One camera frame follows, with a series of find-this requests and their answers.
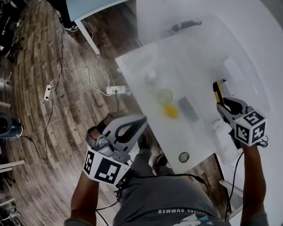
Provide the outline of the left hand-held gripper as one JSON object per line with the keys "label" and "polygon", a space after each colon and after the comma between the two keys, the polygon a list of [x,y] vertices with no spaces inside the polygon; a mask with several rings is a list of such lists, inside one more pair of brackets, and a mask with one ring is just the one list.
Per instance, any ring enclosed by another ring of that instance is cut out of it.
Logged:
{"label": "left hand-held gripper", "polygon": [[142,135],[147,124],[143,114],[114,114],[113,121],[94,140],[86,135],[87,155],[83,171],[97,182],[116,185],[130,169],[129,152]]}

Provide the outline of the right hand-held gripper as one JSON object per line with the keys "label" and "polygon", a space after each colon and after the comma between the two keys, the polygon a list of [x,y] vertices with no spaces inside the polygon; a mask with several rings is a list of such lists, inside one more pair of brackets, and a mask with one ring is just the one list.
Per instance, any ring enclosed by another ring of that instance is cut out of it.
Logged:
{"label": "right hand-held gripper", "polygon": [[243,100],[224,97],[223,101],[224,105],[217,103],[216,107],[224,122],[232,127],[231,137],[248,146],[258,143],[266,134],[266,116]]}

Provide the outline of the person's left hand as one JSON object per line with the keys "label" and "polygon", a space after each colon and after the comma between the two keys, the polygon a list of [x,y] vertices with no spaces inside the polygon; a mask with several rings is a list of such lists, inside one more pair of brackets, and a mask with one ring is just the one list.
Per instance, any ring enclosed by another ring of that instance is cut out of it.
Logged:
{"label": "person's left hand", "polygon": [[98,125],[91,127],[87,131],[87,136],[96,140],[103,130],[113,121],[113,116],[109,113]]}

